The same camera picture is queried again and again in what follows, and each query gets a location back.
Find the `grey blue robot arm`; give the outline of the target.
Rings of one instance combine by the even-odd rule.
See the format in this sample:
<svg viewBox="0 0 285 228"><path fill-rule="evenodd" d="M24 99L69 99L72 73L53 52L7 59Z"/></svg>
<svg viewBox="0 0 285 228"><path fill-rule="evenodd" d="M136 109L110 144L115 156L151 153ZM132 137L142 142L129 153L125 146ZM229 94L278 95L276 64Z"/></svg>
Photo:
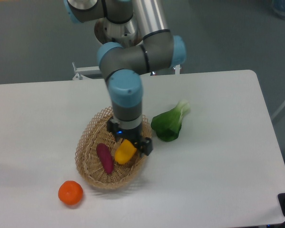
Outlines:
<svg viewBox="0 0 285 228"><path fill-rule="evenodd" d="M184 63L185 43L171 34L159 0L66 0L64 5L76 23L106 19L125 25L136 20L142 43L124 47L112 38L99 48L97 64L113 106L107 130L116 140L129 140L141 155L149 155L152 141L142 135L141 75Z"/></svg>

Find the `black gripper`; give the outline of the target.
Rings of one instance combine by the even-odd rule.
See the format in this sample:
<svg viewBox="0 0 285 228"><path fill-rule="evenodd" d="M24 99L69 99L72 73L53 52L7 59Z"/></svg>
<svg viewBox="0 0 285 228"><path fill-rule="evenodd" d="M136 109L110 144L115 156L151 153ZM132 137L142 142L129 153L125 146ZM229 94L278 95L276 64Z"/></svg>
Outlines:
<svg viewBox="0 0 285 228"><path fill-rule="evenodd" d="M153 151L152 139L142 137L142 123L132 129L124 129L121 126L113 118L107 121L107 131L114 136L116 141L120 139L128 140L137 149L140 157L149 156Z"/></svg>

